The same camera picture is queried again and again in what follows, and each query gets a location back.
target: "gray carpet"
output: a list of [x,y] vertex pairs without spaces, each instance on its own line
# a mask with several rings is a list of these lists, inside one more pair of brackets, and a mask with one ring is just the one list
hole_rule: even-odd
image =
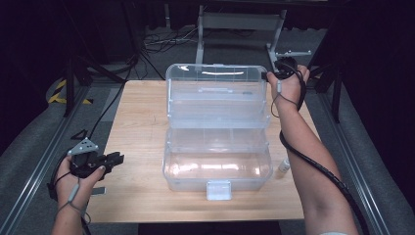
[[[156,33],[159,35],[165,28],[159,28]],[[278,52],[293,51],[315,51],[320,40],[324,36],[324,30],[284,30],[277,47]],[[270,70],[270,62],[265,51],[271,35],[265,32],[243,33],[243,35],[230,33],[228,31],[212,32],[207,35],[205,40],[205,58],[206,64],[228,64],[228,65],[261,65]],[[194,63],[196,58],[196,43],[189,41],[185,44],[176,45],[165,52],[150,54],[150,61],[156,69],[165,74],[166,69],[175,63]],[[307,65],[311,57],[298,58],[300,64]],[[118,68],[119,65],[106,66],[109,70]],[[140,60],[129,76],[129,79],[160,79],[159,74],[146,61]],[[48,99],[51,92],[56,87],[51,84],[45,99]],[[10,212],[14,209],[15,202],[19,199],[21,192],[30,181],[32,174],[39,167],[38,163],[44,163],[41,167],[47,170],[39,180],[40,184],[32,185],[33,197],[27,198],[26,207],[22,207],[21,216],[16,217],[12,223],[14,227],[10,232],[2,230],[1,234],[48,234],[53,225],[56,212],[56,203],[49,199],[46,190],[46,182],[49,180],[52,170],[58,160],[58,157],[68,148],[74,146],[78,141],[70,138],[82,129],[92,130],[98,116],[107,107],[114,98],[120,85],[113,83],[104,77],[95,77],[94,82],[86,90],[87,99],[93,99],[91,105],[80,105],[73,114],[61,138],[55,141],[54,148],[49,146],[52,140],[56,140],[56,130],[60,128],[63,122],[68,121],[63,118],[65,105],[59,103],[50,104],[49,108],[36,118],[22,133],[19,135],[4,156],[13,155],[13,162],[7,161],[10,158],[0,158],[0,221],[4,225]],[[330,99],[331,90],[327,94],[316,94],[310,90],[306,96],[306,104],[310,109],[311,116],[315,122],[318,133],[322,141],[326,144],[330,152],[334,155],[344,181],[350,188],[353,197],[361,205],[364,212],[370,210],[379,210],[385,224],[376,224],[376,221],[368,218],[368,224],[372,234],[415,234],[415,218],[412,209],[406,203],[404,197],[394,184],[388,171],[383,165],[376,148],[373,146],[368,137],[364,126],[361,124],[358,114],[355,112],[350,102],[346,90],[342,91],[340,119],[341,124],[333,126],[331,117],[325,111],[325,101]],[[111,130],[112,121],[116,111],[115,102],[104,117],[99,122],[92,140],[100,146],[103,151],[107,143],[108,135]],[[339,135],[336,128],[340,128],[347,141],[347,148],[350,149],[358,164],[358,169],[347,167],[345,156],[345,145],[339,141]],[[55,156],[51,161],[42,161],[44,153],[49,150],[51,155]],[[377,208],[364,208],[362,203],[361,192],[353,179],[352,172],[360,170],[364,175],[371,196],[376,202]],[[137,234],[138,224],[101,224],[92,223],[89,228],[92,234]],[[304,225],[302,220],[283,220],[280,221],[282,234],[304,234]]]

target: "human arm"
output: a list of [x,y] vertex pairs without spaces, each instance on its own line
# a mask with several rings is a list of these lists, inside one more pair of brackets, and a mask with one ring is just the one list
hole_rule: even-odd
[[[86,208],[92,189],[98,180],[104,175],[105,168],[97,168],[87,178],[81,179],[69,172],[70,157],[64,158],[59,166],[56,179],[61,178],[56,184],[58,194],[58,212],[52,229],[52,234],[59,235],[80,235],[82,234],[81,211]],[[70,194],[76,184],[79,188],[73,197],[71,204],[68,204]]]
[[[299,66],[299,71],[304,81],[307,81],[308,69]],[[340,178],[339,170],[331,154],[304,121],[294,104],[300,98],[300,83],[297,76],[293,75],[281,81],[280,94],[277,94],[277,78],[274,74],[269,72],[267,77],[272,88],[272,95],[274,98],[277,97],[275,106],[287,142]],[[288,151],[288,156],[300,195],[307,234],[324,232],[358,234],[350,206],[336,185],[291,151]]]

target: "black curtain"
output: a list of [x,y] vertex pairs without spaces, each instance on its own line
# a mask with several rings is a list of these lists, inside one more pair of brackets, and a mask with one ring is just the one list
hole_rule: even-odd
[[62,77],[69,57],[86,54],[63,3],[1,3],[0,155],[48,107],[46,92]]
[[[218,4],[206,5],[207,12],[222,13],[246,13],[246,14],[279,14],[284,8],[273,5],[253,4]],[[149,29],[166,27],[164,3],[141,3],[139,4],[139,21],[142,28],[146,25]],[[189,24],[197,24],[199,5],[187,3],[168,4],[170,28],[180,29]],[[327,8],[313,7],[312,10],[306,7],[292,8],[288,11],[284,27],[292,29],[321,29],[328,28],[333,21],[336,11]]]
[[316,61],[341,66],[352,104],[414,209],[413,7],[388,0],[360,1],[357,7],[336,17]]

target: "metal rail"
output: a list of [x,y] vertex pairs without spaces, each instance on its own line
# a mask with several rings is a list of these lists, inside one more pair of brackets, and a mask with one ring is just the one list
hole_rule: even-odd
[[78,88],[78,94],[75,99],[75,106],[73,111],[67,117],[64,117],[60,124],[58,125],[57,130],[55,131],[54,136],[52,137],[51,142],[45,150],[45,153],[41,157],[39,163],[34,169],[33,173],[26,182],[20,196],[15,202],[12,210],[9,212],[6,220],[1,226],[0,235],[13,234],[19,225],[27,207],[29,206],[31,200],[33,199],[34,194],[39,188],[42,179],[44,178],[52,160],[57,155],[57,149],[61,143],[65,131],[68,129],[70,122],[76,113],[76,110],[82,104],[82,101],[85,99],[86,94],[89,91],[89,87],[81,86]]
[[331,105],[329,98],[324,93],[319,93],[318,98],[342,146],[342,151],[346,156],[347,169],[350,173],[353,183],[356,185],[357,192],[366,210],[366,215],[367,218],[370,220],[374,234],[391,234],[387,225],[385,224],[385,220],[382,217],[378,206],[376,205],[372,191],[370,190],[370,187],[367,184],[363,176],[363,173],[359,168],[359,164],[356,161],[356,157],[347,143],[342,126],[340,124],[337,124],[333,119],[333,116],[331,114]]

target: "wooden table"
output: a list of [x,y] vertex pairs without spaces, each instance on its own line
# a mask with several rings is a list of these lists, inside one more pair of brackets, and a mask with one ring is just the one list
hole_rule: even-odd
[[[283,174],[278,170],[287,153],[278,138],[280,122],[276,117],[271,118],[266,131],[274,172],[259,191],[234,191],[230,201],[208,201],[206,192],[171,191],[161,171],[168,128],[165,85],[165,81],[126,83],[105,150],[106,154],[120,151],[125,155],[124,163],[98,182],[97,186],[107,187],[107,194],[91,198],[87,212],[92,222],[303,218],[291,171]],[[270,97],[268,85],[269,111]],[[315,131],[306,105],[301,113]]]

